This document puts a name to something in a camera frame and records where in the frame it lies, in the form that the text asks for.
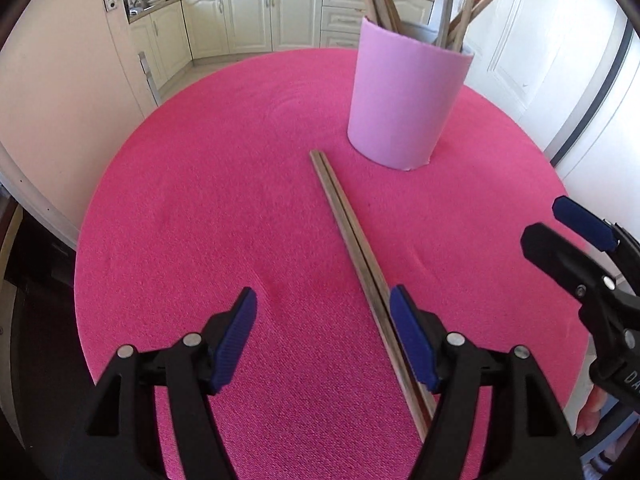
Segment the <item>person's right hand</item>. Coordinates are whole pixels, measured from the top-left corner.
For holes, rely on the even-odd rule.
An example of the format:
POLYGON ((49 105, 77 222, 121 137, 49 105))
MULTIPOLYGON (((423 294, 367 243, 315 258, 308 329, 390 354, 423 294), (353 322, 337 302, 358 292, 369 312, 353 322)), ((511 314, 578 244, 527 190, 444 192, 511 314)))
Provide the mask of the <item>person's right hand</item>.
POLYGON ((585 405, 580 409, 575 429, 575 436, 591 436, 598 428, 601 411, 603 410, 608 394, 600 387, 593 386, 585 405))

